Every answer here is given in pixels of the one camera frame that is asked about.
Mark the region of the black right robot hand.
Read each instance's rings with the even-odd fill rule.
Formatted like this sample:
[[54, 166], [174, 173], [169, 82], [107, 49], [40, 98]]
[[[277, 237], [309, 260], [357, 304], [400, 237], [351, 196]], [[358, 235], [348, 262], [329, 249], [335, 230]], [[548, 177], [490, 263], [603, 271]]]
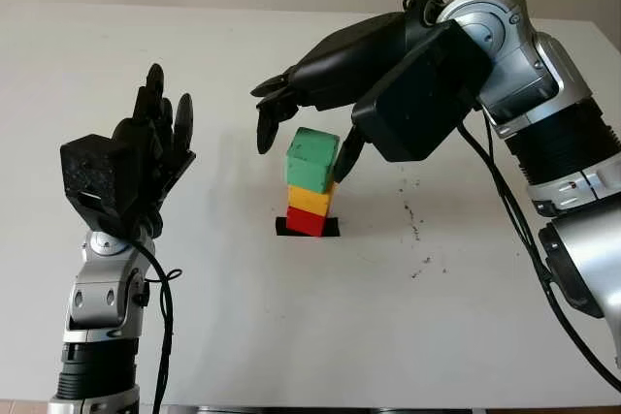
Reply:
[[322, 39], [297, 63], [256, 85], [256, 144], [271, 149], [280, 123], [300, 108], [328, 111], [355, 103], [406, 54], [406, 16], [387, 13]]

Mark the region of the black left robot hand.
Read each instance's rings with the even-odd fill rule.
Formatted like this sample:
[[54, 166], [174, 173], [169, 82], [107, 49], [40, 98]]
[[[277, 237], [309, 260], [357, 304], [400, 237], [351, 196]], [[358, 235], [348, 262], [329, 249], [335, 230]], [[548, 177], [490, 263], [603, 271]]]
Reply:
[[154, 63], [139, 87], [133, 114], [118, 123], [113, 138], [138, 151], [137, 198], [131, 219], [158, 238], [163, 230], [160, 209], [177, 181], [196, 158], [190, 149], [193, 103], [185, 93], [176, 107], [164, 96], [164, 72]]

